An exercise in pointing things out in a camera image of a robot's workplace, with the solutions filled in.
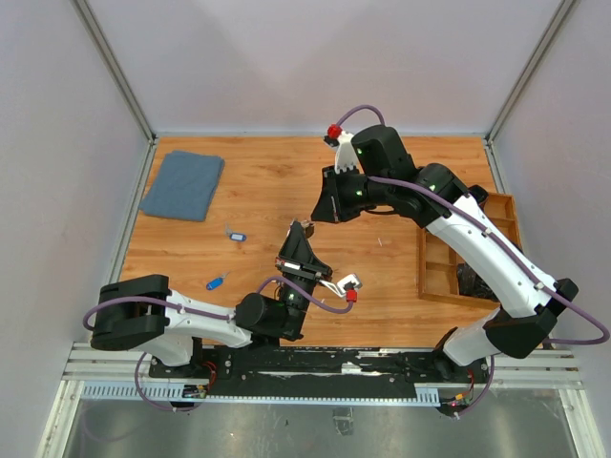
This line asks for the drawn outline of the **large metal keyring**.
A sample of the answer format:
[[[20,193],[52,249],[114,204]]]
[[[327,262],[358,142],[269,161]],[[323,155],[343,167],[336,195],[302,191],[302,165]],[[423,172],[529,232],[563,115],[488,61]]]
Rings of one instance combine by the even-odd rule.
[[[315,224],[309,220],[303,220],[300,222],[300,224],[304,231],[305,237],[309,239],[314,234]]]

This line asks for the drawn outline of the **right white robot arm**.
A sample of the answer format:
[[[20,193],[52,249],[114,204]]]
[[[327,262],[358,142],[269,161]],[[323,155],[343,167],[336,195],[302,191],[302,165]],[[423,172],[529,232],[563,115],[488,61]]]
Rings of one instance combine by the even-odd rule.
[[[397,131],[383,124],[356,135],[332,124],[324,141],[335,163],[322,171],[313,220],[347,222],[389,206],[450,246],[500,302],[484,319],[444,336],[432,358],[439,379],[455,381],[468,364],[496,354],[524,359],[548,338],[577,286],[533,265],[448,167],[416,166]]]

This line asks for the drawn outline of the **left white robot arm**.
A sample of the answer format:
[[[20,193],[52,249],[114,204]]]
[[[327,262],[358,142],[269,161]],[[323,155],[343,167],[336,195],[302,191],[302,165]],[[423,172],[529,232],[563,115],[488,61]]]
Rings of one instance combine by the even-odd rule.
[[[103,286],[83,319],[92,348],[138,349],[191,378],[203,369],[204,354],[196,347],[204,340],[229,348],[300,340],[316,286],[332,277],[309,244],[313,231],[310,221],[290,224],[275,261],[275,297],[251,292],[233,307],[199,302],[171,289],[161,274]]]

